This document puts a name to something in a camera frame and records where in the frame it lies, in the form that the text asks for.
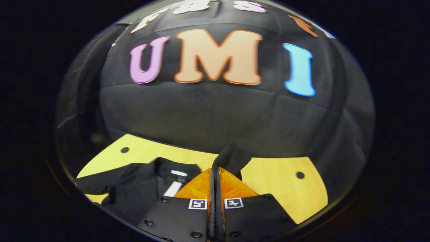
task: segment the foam letter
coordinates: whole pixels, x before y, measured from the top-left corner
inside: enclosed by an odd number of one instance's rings
[[[219,46],[204,29],[179,33],[182,40],[180,71],[174,76],[177,82],[198,82],[203,73],[197,70],[200,61],[206,75],[212,81],[219,79],[228,62],[230,66],[223,77],[227,82],[258,85],[261,77],[257,69],[258,43],[263,37],[250,31],[235,30]]]

